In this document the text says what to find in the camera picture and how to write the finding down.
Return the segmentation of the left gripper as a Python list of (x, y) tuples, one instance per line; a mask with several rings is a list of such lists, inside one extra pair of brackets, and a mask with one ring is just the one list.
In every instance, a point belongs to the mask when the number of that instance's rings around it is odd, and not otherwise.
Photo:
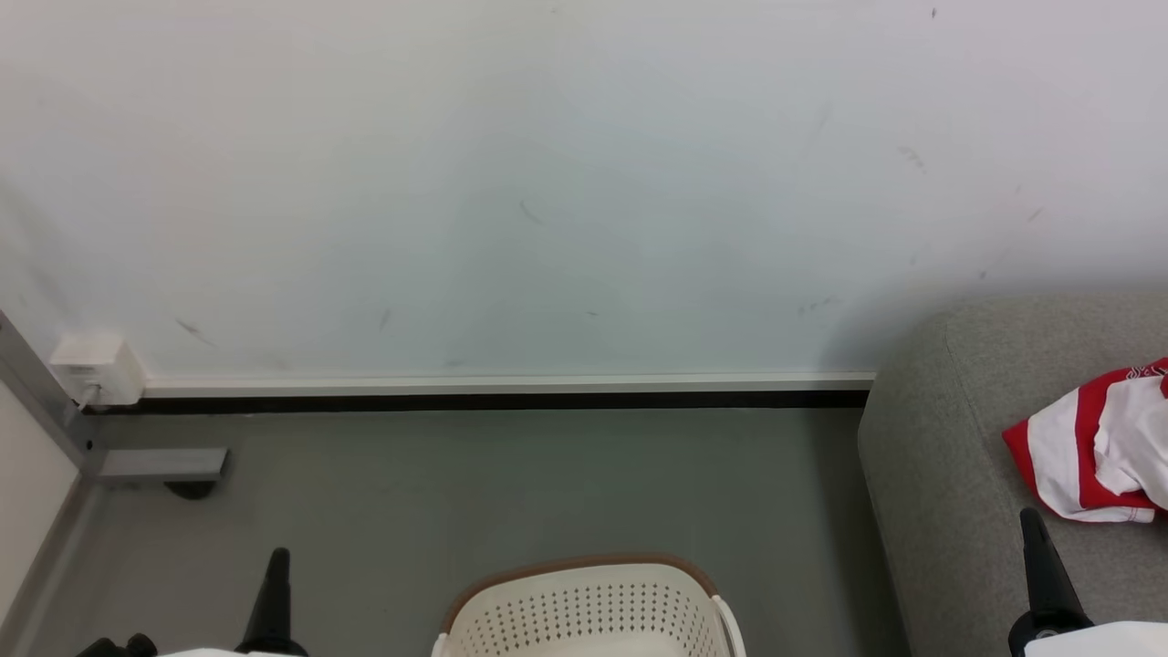
[(266, 574), (246, 621), (245, 636), (232, 650), (196, 648), (162, 653), (154, 641), (135, 632), (124, 645), (113, 639), (95, 639), (77, 656), (308, 656), (308, 650), (291, 637), (288, 549), (276, 548), (267, 558)]

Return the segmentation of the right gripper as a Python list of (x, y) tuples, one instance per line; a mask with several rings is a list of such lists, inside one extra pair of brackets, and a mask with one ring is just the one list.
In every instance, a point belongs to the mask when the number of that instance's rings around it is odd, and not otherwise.
[(1092, 623), (1069, 579), (1043, 516), (1018, 512), (1026, 554), (1027, 613), (1008, 636), (1011, 656), (1164, 656), (1164, 622)]

